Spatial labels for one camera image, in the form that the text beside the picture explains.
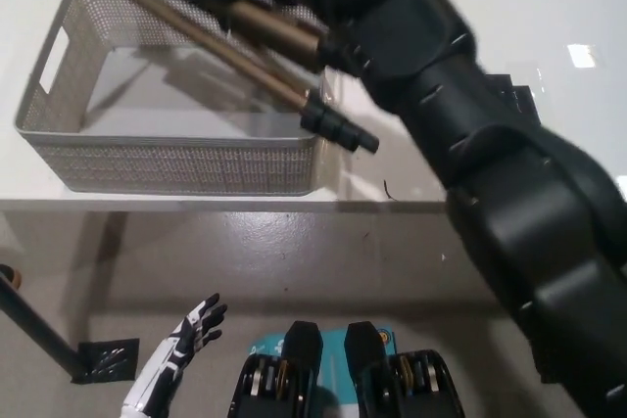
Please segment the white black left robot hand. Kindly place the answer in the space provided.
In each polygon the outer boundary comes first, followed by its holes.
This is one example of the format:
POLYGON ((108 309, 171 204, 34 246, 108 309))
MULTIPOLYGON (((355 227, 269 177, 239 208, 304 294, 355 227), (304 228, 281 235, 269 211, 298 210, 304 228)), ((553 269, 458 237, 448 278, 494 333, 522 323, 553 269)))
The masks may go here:
POLYGON ((156 347, 121 405, 120 417, 169 417, 185 369, 222 331, 227 305, 219 293, 202 300, 156 347))

